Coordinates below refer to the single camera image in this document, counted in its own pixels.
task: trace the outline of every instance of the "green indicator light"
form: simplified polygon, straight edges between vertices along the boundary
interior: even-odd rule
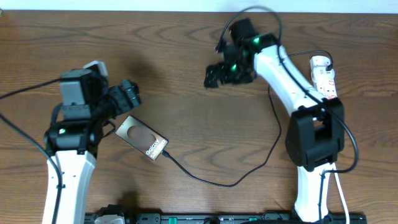
[[[235,72],[235,71],[236,71],[236,64],[232,65],[231,71],[232,71],[232,72]]]
[[[259,42],[260,42],[260,37],[256,37],[253,39],[253,43],[255,44],[259,44]]]

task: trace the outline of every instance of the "white power adapter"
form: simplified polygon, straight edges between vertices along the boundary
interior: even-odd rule
[[[336,98],[335,70],[326,70],[327,66],[330,65],[330,59],[325,56],[314,56],[310,60],[310,65],[311,79],[314,87],[327,99]]]

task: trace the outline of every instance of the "white wall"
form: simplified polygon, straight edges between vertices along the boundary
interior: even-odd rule
[[[255,4],[278,12],[398,13],[398,0],[0,0],[4,10],[231,12]]]

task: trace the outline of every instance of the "brown tabletop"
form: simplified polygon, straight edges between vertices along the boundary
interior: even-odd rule
[[[0,95],[104,60],[110,85],[137,82],[137,116],[170,141],[167,150],[192,174],[233,183],[263,163],[277,137],[267,83],[203,87],[205,68],[220,56],[215,46],[232,13],[5,11],[0,17]],[[251,14],[261,32],[276,32],[273,18]],[[345,120],[359,145],[357,168],[340,175],[348,208],[369,223],[398,219],[398,15],[282,14],[288,53],[328,50]],[[292,58],[309,79],[310,55]],[[291,210],[297,168],[285,150],[289,116],[274,95],[282,138],[268,165],[238,186],[223,189],[187,177],[169,159],[152,162],[111,135],[99,146],[87,212],[110,203],[164,213],[262,213]],[[0,102],[1,113],[43,143],[53,107],[53,84]],[[126,114],[116,120],[119,126]],[[47,193],[41,153],[0,122],[0,223],[40,223]],[[348,138],[338,168],[353,161]],[[328,208],[342,212],[330,181]]]

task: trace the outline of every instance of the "wooden surface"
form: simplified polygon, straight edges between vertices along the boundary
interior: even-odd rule
[[[231,13],[7,11],[0,17],[0,94],[41,83],[101,59],[111,85],[130,79],[142,106],[131,111],[170,140],[167,150],[194,175],[233,183],[265,159],[277,136],[267,83],[203,87],[205,68]],[[262,32],[273,18],[252,14]],[[326,49],[334,58],[346,123],[360,150],[353,172],[340,175],[351,212],[369,223],[398,219],[398,15],[282,14],[288,53]],[[309,77],[310,56],[293,58]],[[42,142],[59,85],[0,102],[1,113]],[[232,189],[196,182],[172,161],[151,162],[112,135],[99,147],[88,212],[121,203],[165,213],[261,213],[291,210],[297,170],[284,145],[289,117],[274,96],[282,139],[268,165]],[[119,126],[127,115],[120,116]],[[44,156],[0,123],[0,223],[40,223],[47,192]],[[348,167],[346,147],[338,167]],[[342,212],[335,181],[328,208]]]

